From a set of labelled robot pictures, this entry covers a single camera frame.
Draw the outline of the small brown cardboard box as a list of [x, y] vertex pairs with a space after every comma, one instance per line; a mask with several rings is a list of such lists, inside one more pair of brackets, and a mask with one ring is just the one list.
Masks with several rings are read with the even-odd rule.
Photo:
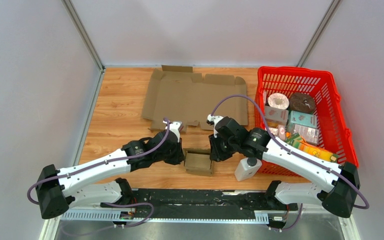
[[184, 148], [184, 169], [186, 173], [196, 176], [211, 177], [214, 174], [214, 165], [210, 160], [210, 149]]

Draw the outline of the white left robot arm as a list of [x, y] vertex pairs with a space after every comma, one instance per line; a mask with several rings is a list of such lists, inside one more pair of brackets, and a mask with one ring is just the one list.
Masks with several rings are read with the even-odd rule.
[[35, 190], [37, 200], [30, 195], [27, 198], [39, 205], [44, 220], [58, 217], [70, 208], [89, 204], [125, 208], [133, 201], [133, 194], [125, 180], [116, 179], [106, 184], [97, 182], [148, 168], [159, 161], [178, 165], [184, 159], [180, 131], [170, 124], [170, 130], [161, 131], [154, 137], [130, 141], [93, 161], [60, 169], [56, 169], [54, 164], [45, 166], [37, 183], [28, 189], [29, 192]]

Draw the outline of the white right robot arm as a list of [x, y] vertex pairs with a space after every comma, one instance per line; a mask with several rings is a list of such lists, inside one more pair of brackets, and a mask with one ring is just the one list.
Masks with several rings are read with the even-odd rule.
[[265, 203], [273, 209], [282, 205], [311, 204], [341, 218], [349, 218], [356, 208], [360, 188], [357, 167], [322, 160], [292, 147], [269, 131], [255, 127], [247, 130], [228, 116], [208, 115], [213, 126], [209, 138], [210, 159], [221, 162], [239, 153], [245, 163], [274, 163], [307, 179], [308, 183], [274, 180], [266, 190]]

